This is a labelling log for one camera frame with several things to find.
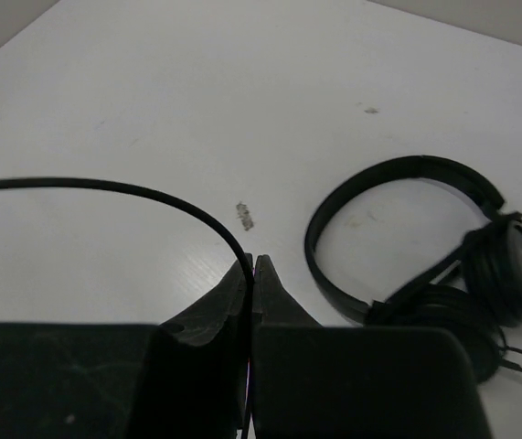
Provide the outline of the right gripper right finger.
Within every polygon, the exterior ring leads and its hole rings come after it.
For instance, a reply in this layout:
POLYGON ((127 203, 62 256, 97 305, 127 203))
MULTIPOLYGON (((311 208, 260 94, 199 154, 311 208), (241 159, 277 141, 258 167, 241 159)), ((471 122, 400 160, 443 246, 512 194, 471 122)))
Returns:
POLYGON ((255 263, 250 397, 260 438, 488 438, 461 344, 417 327, 323 327, 255 263))

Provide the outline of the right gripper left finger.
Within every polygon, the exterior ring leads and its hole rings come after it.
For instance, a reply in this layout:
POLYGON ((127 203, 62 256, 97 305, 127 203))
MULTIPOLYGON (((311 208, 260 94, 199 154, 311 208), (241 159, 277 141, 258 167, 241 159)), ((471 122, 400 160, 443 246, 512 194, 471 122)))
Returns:
POLYGON ((0 438, 246 437, 252 275, 160 325, 0 322, 0 438))

